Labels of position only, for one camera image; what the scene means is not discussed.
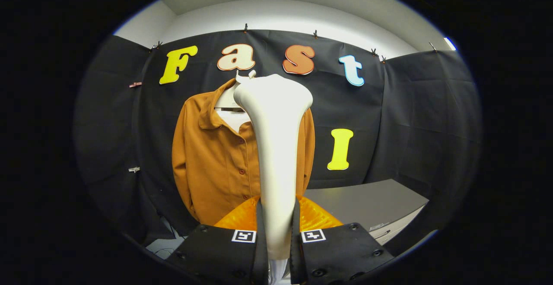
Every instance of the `white plastic object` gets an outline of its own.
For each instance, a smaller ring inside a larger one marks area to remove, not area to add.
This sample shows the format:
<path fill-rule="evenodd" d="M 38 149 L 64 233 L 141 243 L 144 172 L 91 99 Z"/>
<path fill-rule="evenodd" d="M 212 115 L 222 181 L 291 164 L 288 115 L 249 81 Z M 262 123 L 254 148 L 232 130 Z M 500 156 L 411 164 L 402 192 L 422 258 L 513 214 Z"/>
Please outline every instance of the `white plastic object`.
<path fill-rule="evenodd" d="M 234 98 L 251 118 L 257 140 L 269 260 L 285 260 L 296 202 L 299 127 L 313 97 L 302 84 L 273 74 L 240 84 Z"/>
<path fill-rule="evenodd" d="M 235 89 L 244 82 L 247 82 L 249 79 L 252 79 L 255 76 L 255 70 L 250 71 L 248 76 L 241 76 L 238 74 L 238 69 L 236 70 L 236 82 L 233 86 L 223 91 L 217 102 L 215 103 L 215 108 L 239 108 L 234 99 Z"/>

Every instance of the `orange shirt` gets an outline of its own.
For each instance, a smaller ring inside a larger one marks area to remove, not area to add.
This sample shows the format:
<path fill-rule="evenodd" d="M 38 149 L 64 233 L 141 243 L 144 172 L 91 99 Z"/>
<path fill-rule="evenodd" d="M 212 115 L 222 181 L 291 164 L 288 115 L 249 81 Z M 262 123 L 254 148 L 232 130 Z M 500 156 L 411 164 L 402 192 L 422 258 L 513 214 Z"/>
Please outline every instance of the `orange shirt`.
<path fill-rule="evenodd" d="M 172 167 L 184 205 L 196 220 L 213 225 L 246 200 L 261 194 L 257 143 L 251 122 L 239 132 L 215 111 L 229 80 L 214 92 L 188 98 L 175 128 Z M 296 195 L 303 195 L 311 176 L 315 128 L 308 109 L 300 123 Z"/>

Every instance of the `white wall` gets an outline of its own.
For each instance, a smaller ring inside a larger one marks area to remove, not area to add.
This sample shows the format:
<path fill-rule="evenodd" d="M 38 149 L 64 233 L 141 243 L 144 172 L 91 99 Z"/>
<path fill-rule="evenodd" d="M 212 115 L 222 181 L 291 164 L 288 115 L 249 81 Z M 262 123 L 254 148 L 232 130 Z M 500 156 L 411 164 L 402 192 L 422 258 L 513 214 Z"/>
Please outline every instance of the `white wall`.
<path fill-rule="evenodd" d="M 355 15 L 296 0 L 238 0 L 177 16 L 160 41 L 165 43 L 210 32 L 271 29 L 349 43 L 367 51 L 376 48 L 387 59 L 418 52 L 393 33 Z"/>
<path fill-rule="evenodd" d="M 176 14 L 159 0 L 131 17 L 113 34 L 151 48 L 160 41 L 175 17 Z"/>

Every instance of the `drawer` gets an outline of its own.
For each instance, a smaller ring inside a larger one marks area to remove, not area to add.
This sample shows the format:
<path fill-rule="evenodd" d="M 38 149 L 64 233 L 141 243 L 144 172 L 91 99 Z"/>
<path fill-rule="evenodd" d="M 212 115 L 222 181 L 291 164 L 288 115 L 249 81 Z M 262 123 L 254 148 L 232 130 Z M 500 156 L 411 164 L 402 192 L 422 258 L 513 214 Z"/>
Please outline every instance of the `drawer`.
<path fill-rule="evenodd" d="M 377 240 L 381 245 L 395 237 L 403 228 L 405 228 L 414 218 L 423 210 L 424 206 L 416 209 L 415 211 L 409 213 L 407 216 L 391 222 L 389 224 L 381 224 L 381 227 L 376 228 L 369 232 L 369 234 Z"/>

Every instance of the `white undershirt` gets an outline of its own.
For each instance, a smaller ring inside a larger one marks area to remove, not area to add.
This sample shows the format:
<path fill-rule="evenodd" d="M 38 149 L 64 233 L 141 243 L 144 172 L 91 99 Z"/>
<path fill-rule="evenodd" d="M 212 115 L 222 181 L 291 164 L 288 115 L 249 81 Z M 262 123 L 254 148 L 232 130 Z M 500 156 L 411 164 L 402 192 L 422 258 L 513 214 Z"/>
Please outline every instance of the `white undershirt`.
<path fill-rule="evenodd" d="M 240 132 L 240 126 L 246 122 L 250 122 L 248 114 L 245 112 L 220 111 L 216 110 L 217 114 L 237 133 Z"/>

